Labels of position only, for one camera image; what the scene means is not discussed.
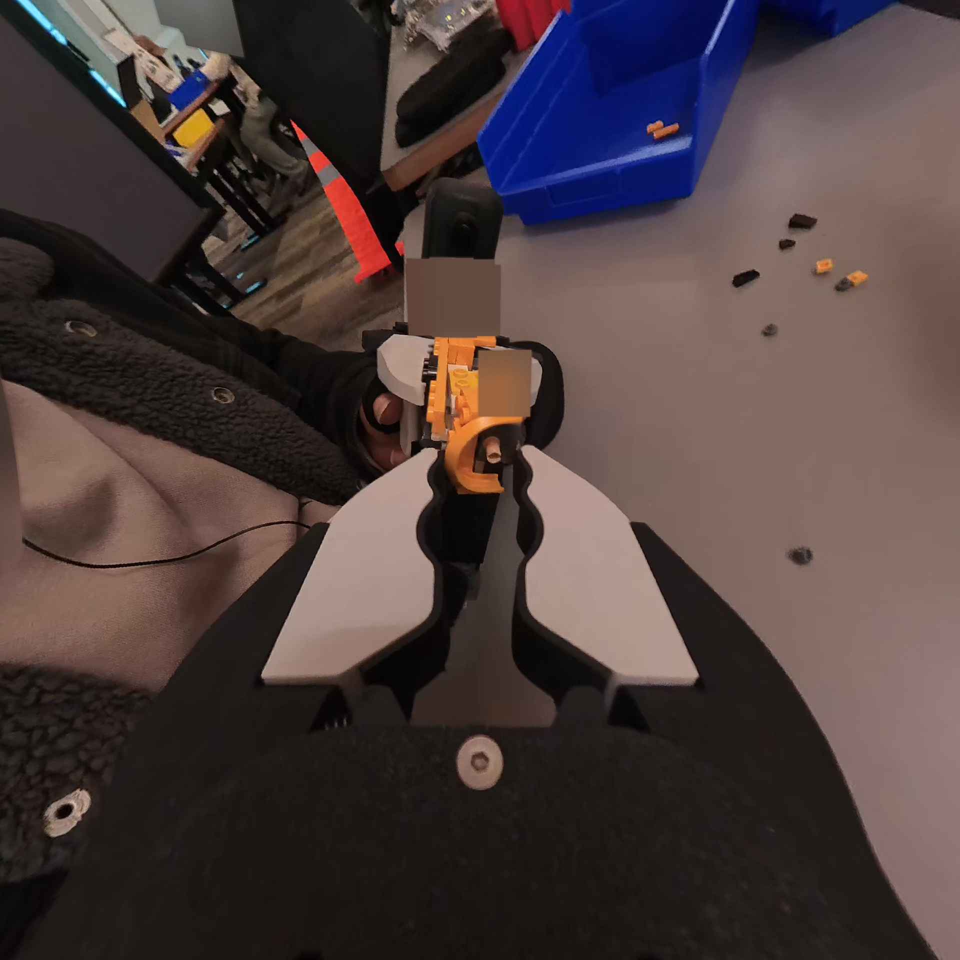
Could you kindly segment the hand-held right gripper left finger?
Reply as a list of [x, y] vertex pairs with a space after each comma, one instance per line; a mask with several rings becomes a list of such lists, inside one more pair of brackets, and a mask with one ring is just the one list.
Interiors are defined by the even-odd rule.
[[333, 517], [261, 671], [267, 687], [390, 690], [404, 714], [446, 666], [460, 583], [442, 558], [450, 484], [432, 448]]

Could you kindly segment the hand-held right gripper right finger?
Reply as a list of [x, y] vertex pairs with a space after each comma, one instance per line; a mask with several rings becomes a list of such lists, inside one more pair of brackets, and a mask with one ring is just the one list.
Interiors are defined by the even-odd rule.
[[512, 470], [522, 553], [511, 614], [521, 675], [559, 709], [591, 690], [692, 690], [699, 671], [628, 516], [534, 446]]

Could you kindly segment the orange lego vehicle model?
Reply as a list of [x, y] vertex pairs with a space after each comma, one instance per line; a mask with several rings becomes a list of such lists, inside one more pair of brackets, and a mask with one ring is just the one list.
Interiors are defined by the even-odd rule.
[[517, 440], [518, 417], [481, 415], [479, 356], [508, 350], [496, 335], [438, 337], [422, 364], [422, 444], [441, 452], [451, 493], [441, 514], [442, 547], [450, 570], [462, 575], [465, 595], [479, 593], [481, 568], [503, 494], [505, 442]]

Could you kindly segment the person's left forearm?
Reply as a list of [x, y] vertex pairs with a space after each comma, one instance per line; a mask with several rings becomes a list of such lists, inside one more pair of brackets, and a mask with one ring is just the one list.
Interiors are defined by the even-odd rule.
[[384, 473], [366, 447], [361, 408], [374, 398], [377, 361], [329, 351], [234, 317], [204, 315], [85, 234], [2, 209], [1, 236], [52, 258], [47, 299], [93, 308], [121, 327], [229, 375], [290, 409], [342, 451], [361, 482]]

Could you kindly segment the person's left hand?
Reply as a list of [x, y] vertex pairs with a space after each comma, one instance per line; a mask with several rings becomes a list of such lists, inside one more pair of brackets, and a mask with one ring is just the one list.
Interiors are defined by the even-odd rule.
[[367, 395], [359, 412], [358, 436], [368, 459], [381, 474], [402, 464], [408, 454], [402, 447], [403, 401], [389, 391], [371, 399]]

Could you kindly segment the orange traffic cone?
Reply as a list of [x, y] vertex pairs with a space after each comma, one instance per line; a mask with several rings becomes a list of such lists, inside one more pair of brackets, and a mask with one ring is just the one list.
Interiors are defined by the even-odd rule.
[[351, 186], [297, 124], [293, 124], [293, 130], [357, 261], [358, 270], [354, 282], [361, 284], [376, 276], [390, 275], [395, 270], [395, 265], [381, 246], [374, 227]]

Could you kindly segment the black bag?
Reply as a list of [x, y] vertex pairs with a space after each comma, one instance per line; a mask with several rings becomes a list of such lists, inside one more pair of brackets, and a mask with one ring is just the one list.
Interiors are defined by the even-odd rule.
[[492, 91], [504, 78], [504, 58], [515, 51], [512, 34], [493, 27], [463, 34], [446, 54], [399, 97], [394, 136], [408, 148], [435, 134]]

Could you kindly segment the large blue storage bin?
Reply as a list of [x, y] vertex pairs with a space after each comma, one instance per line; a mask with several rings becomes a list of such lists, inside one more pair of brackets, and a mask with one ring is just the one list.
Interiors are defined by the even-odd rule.
[[[576, 1], [477, 136], [524, 225], [689, 197], [759, 22], [757, 1]], [[679, 132], [655, 142], [655, 121]]]

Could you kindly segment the grey background table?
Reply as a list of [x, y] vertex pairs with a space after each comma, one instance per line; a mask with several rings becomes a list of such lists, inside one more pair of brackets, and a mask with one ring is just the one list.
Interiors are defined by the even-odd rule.
[[402, 94], [439, 62], [440, 53], [424, 41], [407, 45], [403, 30], [394, 27], [390, 36], [380, 154], [380, 173], [390, 190], [399, 194], [415, 186], [431, 171], [474, 145], [530, 54], [530, 51], [507, 54], [505, 75], [492, 90], [426, 138], [410, 147], [401, 147], [395, 134], [398, 103]]

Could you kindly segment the red container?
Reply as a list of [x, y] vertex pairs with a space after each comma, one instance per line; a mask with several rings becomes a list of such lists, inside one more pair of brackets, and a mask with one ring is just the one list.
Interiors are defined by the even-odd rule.
[[571, 1], [495, 1], [494, 4], [499, 22], [518, 53], [533, 47], [558, 14], [569, 13], [572, 6]]

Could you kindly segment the beige hoodie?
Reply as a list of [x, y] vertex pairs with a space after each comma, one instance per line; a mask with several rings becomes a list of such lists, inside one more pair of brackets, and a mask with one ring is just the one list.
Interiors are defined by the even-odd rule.
[[306, 533], [328, 499], [294, 496], [133, 427], [3, 383], [24, 533], [95, 565], [24, 547], [2, 574], [3, 666], [38, 666], [158, 691], [203, 633]]

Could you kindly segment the dark grey desk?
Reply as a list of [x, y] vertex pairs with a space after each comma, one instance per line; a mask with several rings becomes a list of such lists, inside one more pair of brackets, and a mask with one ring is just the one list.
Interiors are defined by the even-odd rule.
[[2, 2], [1, 206], [81, 234], [138, 277], [227, 315], [203, 246], [225, 210], [19, 2]]

